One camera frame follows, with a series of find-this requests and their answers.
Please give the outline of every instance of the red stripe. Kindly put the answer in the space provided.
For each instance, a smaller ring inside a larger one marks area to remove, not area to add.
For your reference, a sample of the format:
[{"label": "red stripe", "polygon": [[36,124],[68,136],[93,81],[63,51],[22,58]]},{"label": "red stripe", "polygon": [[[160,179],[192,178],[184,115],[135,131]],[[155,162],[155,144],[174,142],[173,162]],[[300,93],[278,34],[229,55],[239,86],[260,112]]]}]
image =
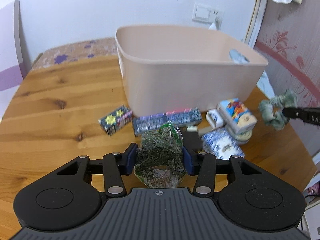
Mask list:
[{"label": "red stripe", "polygon": [[267,45],[263,44],[260,41],[256,41],[255,46],[260,49],[262,52],[268,54],[276,61],[278,61],[282,66],[284,66],[292,75],[294,75],[309,91],[313,94],[317,100],[320,100],[320,91],[313,84],[311,79],[298,70],[294,65],[292,65],[289,61],[283,58],[281,55],[276,53],[273,49],[269,48]]}]

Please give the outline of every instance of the green scrunchie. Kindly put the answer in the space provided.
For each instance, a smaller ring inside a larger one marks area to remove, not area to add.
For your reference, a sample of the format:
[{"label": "green scrunchie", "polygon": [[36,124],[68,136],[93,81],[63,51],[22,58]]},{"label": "green scrunchie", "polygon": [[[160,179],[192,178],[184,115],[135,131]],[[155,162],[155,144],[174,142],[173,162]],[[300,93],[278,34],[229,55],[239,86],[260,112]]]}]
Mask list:
[{"label": "green scrunchie", "polygon": [[273,113],[273,107],[297,107],[297,96],[287,89],[284,94],[271,98],[270,101],[262,100],[259,104],[259,111],[266,125],[272,125],[276,130],[282,130],[290,121],[290,118],[285,117],[282,111]]}]

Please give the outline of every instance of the pink wallpaper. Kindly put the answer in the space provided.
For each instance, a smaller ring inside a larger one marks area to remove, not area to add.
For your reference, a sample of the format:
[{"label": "pink wallpaper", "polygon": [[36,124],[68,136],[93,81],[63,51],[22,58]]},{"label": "pink wallpaper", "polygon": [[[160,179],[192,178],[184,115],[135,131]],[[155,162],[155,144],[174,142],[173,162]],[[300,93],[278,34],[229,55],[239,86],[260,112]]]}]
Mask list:
[{"label": "pink wallpaper", "polygon": [[[269,60],[266,72],[275,94],[292,89],[299,106],[320,106],[320,0],[276,4],[268,0],[255,49]],[[291,125],[311,155],[320,150],[320,128]]]}]

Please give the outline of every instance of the gray ribbed panel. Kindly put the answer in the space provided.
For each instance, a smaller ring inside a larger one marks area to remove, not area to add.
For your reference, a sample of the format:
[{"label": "gray ribbed panel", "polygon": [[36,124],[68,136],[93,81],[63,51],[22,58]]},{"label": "gray ribbed panel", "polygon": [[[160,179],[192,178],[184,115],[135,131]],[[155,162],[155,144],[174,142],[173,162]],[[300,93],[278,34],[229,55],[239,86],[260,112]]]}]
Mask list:
[{"label": "gray ribbed panel", "polygon": [[187,188],[135,188],[123,198],[110,199],[93,220],[64,232],[23,228],[13,240],[303,240],[296,228],[258,233],[225,219],[210,199],[197,198]]}]

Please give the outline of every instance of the storage bin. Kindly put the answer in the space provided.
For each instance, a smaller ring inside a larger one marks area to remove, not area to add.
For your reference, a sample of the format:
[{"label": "storage bin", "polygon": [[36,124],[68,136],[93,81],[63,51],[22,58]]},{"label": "storage bin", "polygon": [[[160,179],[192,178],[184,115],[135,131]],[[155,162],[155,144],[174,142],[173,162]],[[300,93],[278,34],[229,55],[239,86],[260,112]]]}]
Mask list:
[{"label": "storage bin", "polygon": [[[220,31],[176,25],[133,25],[116,31],[125,94],[136,116],[245,101],[268,61]],[[230,51],[248,63],[235,63]]]}]

